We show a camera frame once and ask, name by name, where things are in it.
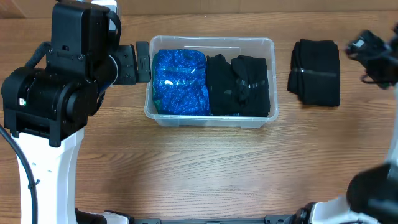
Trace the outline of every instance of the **black cloth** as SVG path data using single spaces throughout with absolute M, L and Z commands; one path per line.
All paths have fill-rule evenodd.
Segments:
M 331 40 L 300 40 L 292 52 L 287 90 L 305 105 L 340 105 L 340 61 Z
M 206 85 L 212 115 L 232 115 L 240 112 L 241 107 L 236 100 L 236 80 L 237 76 L 224 56 L 207 56 Z
M 229 64 L 224 56 L 207 57 L 206 84 L 215 116 L 260 116 L 270 111 L 267 62 L 238 56 Z
M 270 110 L 267 62 L 264 58 L 238 56 L 231 61 L 239 77 L 239 103 L 242 116 L 268 116 Z

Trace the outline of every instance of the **plastic container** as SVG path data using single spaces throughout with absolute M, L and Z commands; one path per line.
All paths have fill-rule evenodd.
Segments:
M 160 49 L 199 50 L 210 57 L 222 54 L 227 62 L 239 55 L 265 58 L 268 67 L 269 98 L 271 109 L 267 118 L 234 116 L 180 116 L 157 114 L 152 101 L 152 81 L 147 84 L 145 114 L 161 126 L 226 126 L 241 128 L 260 128 L 278 117 L 278 98 L 276 87 L 275 47 L 268 38 L 240 37 L 177 37 L 156 36 L 150 42 L 150 62 Z

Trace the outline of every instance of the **black cable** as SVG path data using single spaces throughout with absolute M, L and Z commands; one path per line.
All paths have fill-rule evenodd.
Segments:
M 98 97 L 98 101 L 97 101 L 97 109 L 94 111 L 93 115 L 95 115 L 98 110 L 100 109 L 100 107 L 102 106 L 102 103 L 104 103 L 104 99 L 105 99 L 105 92 L 103 92 L 99 97 Z
M 366 83 L 366 84 L 384 84 L 384 83 L 390 83 L 390 82 L 385 82 L 385 81 L 368 81 L 366 80 L 369 77 L 368 74 L 364 74 L 361 76 L 361 82 Z
M 8 134 L 3 126 L 0 125 L 0 134 L 5 138 L 5 140 L 10 144 L 14 152 L 17 154 L 22 166 L 25 169 L 27 180 L 29 182 L 28 189 L 30 189 L 30 196 L 32 197 L 32 223 L 37 224 L 38 211 L 37 211 L 37 192 L 36 185 L 40 182 L 37 180 L 35 182 L 32 169 L 30 168 L 29 162 L 27 161 L 24 152 L 20 149 L 18 144 L 13 140 L 13 138 Z
M 51 48 L 50 42 L 42 42 L 35 52 L 33 53 L 32 57 L 26 62 L 25 66 L 29 68 L 35 68 L 36 65 L 41 61 L 44 55 L 49 51 Z
M 119 16 L 114 11 L 109 11 L 106 16 L 114 23 L 116 30 L 109 36 L 109 44 L 112 51 L 117 51 L 120 44 L 120 35 L 122 34 L 122 24 Z

